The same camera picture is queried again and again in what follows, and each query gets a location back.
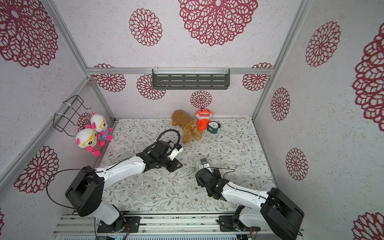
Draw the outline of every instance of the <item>brown plush dog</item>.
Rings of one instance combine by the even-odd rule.
[[[187,144],[192,141],[192,132],[197,141],[201,140],[201,132],[197,129],[194,118],[183,110],[176,110],[172,114],[172,126],[180,126],[184,130],[183,143]]]

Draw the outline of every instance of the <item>white plush doll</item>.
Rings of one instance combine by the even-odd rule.
[[[101,114],[92,113],[93,116],[91,117],[91,127],[96,131],[100,133],[100,137],[104,140],[112,140],[112,136],[109,134],[113,131],[111,127],[108,127],[107,122],[105,121],[105,118]]]
[[[86,129],[81,130],[76,134],[76,144],[80,148],[87,148],[88,152],[91,152],[95,156],[100,156],[99,148],[105,144],[104,141],[97,141],[100,134],[97,134],[89,125]]]

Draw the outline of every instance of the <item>stuffed animal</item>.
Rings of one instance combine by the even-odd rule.
[[[197,129],[196,121],[183,110],[176,110],[172,114],[172,126],[180,126],[184,130],[184,144],[192,141],[192,133],[197,141],[201,140],[202,134]]]
[[[212,112],[206,108],[203,108],[203,109],[197,111],[196,117],[198,119],[198,121],[197,121],[197,125],[199,126],[198,129],[200,131],[204,131],[207,129],[207,126],[208,126],[209,122],[211,121],[210,119],[212,117]]]
[[[87,148],[88,152],[91,152],[96,157],[100,156],[99,148],[105,144],[104,141],[97,141],[100,134],[97,134],[95,130],[86,126],[86,129],[81,130],[76,134],[76,144],[80,148]]]
[[[92,113],[93,116],[91,117],[91,127],[96,131],[99,132],[101,135],[101,138],[104,140],[112,140],[112,136],[109,135],[113,131],[111,127],[108,127],[107,122],[105,121],[105,118],[101,114]]]

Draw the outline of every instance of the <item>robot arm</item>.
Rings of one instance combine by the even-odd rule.
[[[79,216],[96,217],[111,225],[113,231],[121,230],[124,226],[124,216],[115,206],[101,199],[103,190],[126,177],[151,169],[165,167],[169,172],[174,172],[182,167],[183,165],[175,158],[183,151],[179,144],[179,132],[177,132],[179,139],[172,148],[171,141],[159,140],[162,134],[155,143],[130,159],[113,166],[96,169],[92,169],[90,166],[82,168],[65,193]]]
[[[206,160],[202,160],[202,166],[207,167],[203,163]],[[256,191],[238,186],[221,178],[218,169],[202,168],[195,176],[197,184],[206,188],[209,197],[241,204],[229,223],[235,229],[270,228],[281,239],[296,239],[304,213],[280,190]]]

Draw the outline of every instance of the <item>dark green alarm clock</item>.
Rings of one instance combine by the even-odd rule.
[[[209,122],[207,130],[211,133],[217,133],[217,130],[221,127],[219,122]]]

